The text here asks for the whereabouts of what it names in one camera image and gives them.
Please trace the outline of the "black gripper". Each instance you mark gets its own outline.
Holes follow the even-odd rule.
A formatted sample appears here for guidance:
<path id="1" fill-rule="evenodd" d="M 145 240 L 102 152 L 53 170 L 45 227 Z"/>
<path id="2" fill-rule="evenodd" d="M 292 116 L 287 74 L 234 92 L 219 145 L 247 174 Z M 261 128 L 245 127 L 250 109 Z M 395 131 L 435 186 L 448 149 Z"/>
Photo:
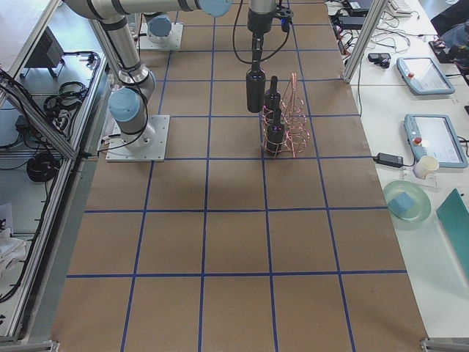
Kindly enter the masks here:
<path id="1" fill-rule="evenodd" d="M 252 32 L 251 69 L 260 70 L 264 36 L 271 30 L 274 17 L 274 0 L 250 0 L 248 6 L 248 30 Z"/>

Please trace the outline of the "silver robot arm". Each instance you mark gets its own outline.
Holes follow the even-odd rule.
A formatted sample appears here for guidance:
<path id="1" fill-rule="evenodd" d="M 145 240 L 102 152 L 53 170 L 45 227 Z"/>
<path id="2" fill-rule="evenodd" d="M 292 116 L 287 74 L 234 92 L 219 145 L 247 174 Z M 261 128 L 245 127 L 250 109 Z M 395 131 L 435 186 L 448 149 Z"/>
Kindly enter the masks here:
<path id="1" fill-rule="evenodd" d="M 214 18 L 225 15 L 231 1 L 67 1 L 67 6 L 76 14 L 99 23 L 104 32 L 104 42 L 111 46 L 117 56 L 119 80 L 125 86 L 142 88 L 151 72 L 141 63 L 127 16 L 136 13 L 150 15 L 161 12 L 201 10 Z M 251 66 L 246 73 L 246 104 L 251 113 L 263 108 L 265 72 L 260 67 L 264 35 L 271 30 L 277 15 L 275 1 L 250 1 L 248 5 L 248 30 L 252 33 Z"/>
<path id="2" fill-rule="evenodd" d="M 167 40 L 172 31 L 172 22 L 167 13 L 144 13 L 144 19 L 147 23 L 147 36 L 150 42 L 160 43 Z"/>

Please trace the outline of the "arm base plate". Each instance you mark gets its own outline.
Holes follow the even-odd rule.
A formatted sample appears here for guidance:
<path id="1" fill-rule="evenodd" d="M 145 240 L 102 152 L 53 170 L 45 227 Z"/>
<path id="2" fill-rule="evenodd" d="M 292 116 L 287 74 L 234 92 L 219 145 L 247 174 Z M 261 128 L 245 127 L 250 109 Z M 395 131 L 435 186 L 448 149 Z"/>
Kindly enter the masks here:
<path id="1" fill-rule="evenodd" d="M 144 162 L 164 161 L 166 143 L 169 133 L 169 115 L 150 115 L 143 134 L 131 137 L 121 134 L 119 126 L 114 123 L 113 133 L 119 136 L 110 141 L 106 153 L 109 162 Z"/>
<path id="2" fill-rule="evenodd" d="M 182 23 L 173 23 L 168 36 L 155 36 L 147 29 L 147 24 L 141 26 L 137 49 L 142 51 L 179 51 L 182 43 Z"/>

